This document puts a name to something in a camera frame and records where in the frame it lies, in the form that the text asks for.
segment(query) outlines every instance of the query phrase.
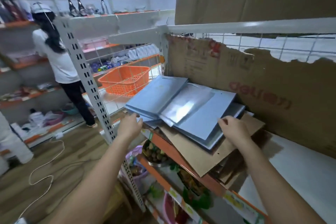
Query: shoe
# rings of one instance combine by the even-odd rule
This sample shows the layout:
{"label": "shoe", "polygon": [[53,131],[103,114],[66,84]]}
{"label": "shoe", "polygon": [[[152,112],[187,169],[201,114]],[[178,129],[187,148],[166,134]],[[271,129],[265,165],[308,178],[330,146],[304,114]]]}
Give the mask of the shoe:
{"label": "shoe", "polygon": [[88,125],[88,124],[86,124],[88,127],[90,127],[90,128],[96,128],[96,127],[98,127],[98,124],[97,123],[95,123],[95,124],[93,124],[93,125]]}

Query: white cable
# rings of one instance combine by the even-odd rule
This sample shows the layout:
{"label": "white cable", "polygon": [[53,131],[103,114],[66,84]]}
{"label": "white cable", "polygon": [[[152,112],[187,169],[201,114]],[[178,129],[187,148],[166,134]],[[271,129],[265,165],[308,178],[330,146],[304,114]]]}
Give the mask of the white cable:
{"label": "white cable", "polygon": [[[50,142],[51,142],[51,143],[61,141],[61,142],[62,142],[63,149],[61,150],[61,152],[60,152],[59,154],[56,155],[56,157],[54,157],[52,160],[50,160],[49,162],[45,163],[44,165],[42,165],[42,166],[40,166],[40,167],[44,167],[45,165],[47,165],[47,164],[49,164],[50,162],[52,162],[53,160],[55,160],[55,159],[56,159],[59,155],[61,155],[61,153],[65,150],[64,142],[63,142],[62,140],[52,141],[52,139],[53,139],[53,137],[50,139]],[[49,188],[48,188],[47,191],[44,192],[39,198],[37,198],[37,199],[34,200],[30,205],[28,205],[27,208],[20,214],[20,216],[19,216],[19,218],[18,218],[17,220],[19,220],[19,219],[22,217],[22,215],[27,211],[27,209],[28,209],[32,204],[34,204],[37,200],[39,200],[39,199],[42,198],[45,194],[47,194],[48,191],[49,191],[50,188],[51,188],[51,185],[52,185],[52,183],[53,183],[53,181],[54,181],[54,176],[53,176],[53,175],[48,175],[48,176],[46,176],[46,177],[40,179],[39,181],[37,181],[37,182],[35,182],[35,183],[32,183],[32,182],[31,182],[31,178],[32,178],[33,173],[34,173],[36,170],[38,170],[40,167],[34,169],[34,171],[32,171],[32,172],[30,173],[30,175],[29,175],[29,179],[28,179],[29,185],[35,185],[35,184],[38,184],[39,182],[43,181],[44,179],[47,179],[47,178],[50,177],[50,178],[51,178],[51,181],[50,181]]]}

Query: person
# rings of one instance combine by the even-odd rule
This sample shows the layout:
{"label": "person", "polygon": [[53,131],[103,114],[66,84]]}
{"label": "person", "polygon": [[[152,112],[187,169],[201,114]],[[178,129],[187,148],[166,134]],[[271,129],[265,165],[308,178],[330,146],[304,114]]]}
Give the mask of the person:
{"label": "person", "polygon": [[[241,120],[227,116],[219,119],[218,123],[225,137],[243,155],[273,224],[325,224],[271,165],[252,141],[246,125]],[[112,145],[65,205],[59,209],[50,224],[100,223],[128,146],[139,135],[141,128],[142,119],[137,122],[136,114],[126,115],[121,120]]]}
{"label": "person", "polygon": [[48,5],[36,2],[31,8],[32,16],[40,29],[33,31],[33,42],[39,55],[47,56],[55,75],[55,80],[65,91],[65,94],[77,107],[79,113],[86,121],[86,125],[96,128],[98,125],[89,111],[82,92],[84,86],[78,77],[77,71],[71,61],[69,53],[65,50],[60,34],[52,23],[55,14]]}

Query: perforated metal post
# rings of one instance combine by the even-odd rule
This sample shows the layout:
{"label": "perforated metal post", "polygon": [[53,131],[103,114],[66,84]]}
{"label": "perforated metal post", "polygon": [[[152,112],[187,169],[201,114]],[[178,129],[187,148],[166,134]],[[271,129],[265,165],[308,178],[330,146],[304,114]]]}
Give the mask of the perforated metal post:
{"label": "perforated metal post", "polygon": [[[88,94],[92,107],[97,114],[102,128],[104,129],[107,144],[110,145],[116,137],[117,130],[111,124],[110,117],[103,103],[103,99],[100,98],[98,86],[92,76],[89,65],[86,63],[84,52],[78,43],[75,32],[71,27],[72,20],[75,19],[60,18],[55,21],[55,25],[67,51],[69,52],[70,58],[78,72],[78,76],[81,79],[82,84]],[[124,160],[122,164],[122,171],[124,174],[126,174],[126,178],[130,184],[134,198],[136,199],[141,210],[144,212],[144,202],[137,186],[134,183],[133,176],[126,160]]]}

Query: wooden floor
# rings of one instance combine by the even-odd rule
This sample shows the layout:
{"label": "wooden floor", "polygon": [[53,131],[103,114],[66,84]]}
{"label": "wooden floor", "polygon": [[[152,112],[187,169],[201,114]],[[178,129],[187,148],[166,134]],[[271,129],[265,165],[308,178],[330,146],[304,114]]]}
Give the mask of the wooden floor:
{"label": "wooden floor", "polygon": [[[65,197],[107,149],[107,144],[99,134],[99,128],[81,126],[65,134],[62,140],[65,145],[64,152],[32,176],[34,183],[47,175],[54,175],[54,182],[49,192],[23,214],[28,223],[48,223],[56,212],[54,210],[66,201]],[[34,159],[29,163],[15,167],[0,177],[1,224],[14,223],[23,210],[47,190],[50,178],[30,186],[29,175],[35,168],[53,159],[61,150],[61,142],[46,141],[33,148]]]}

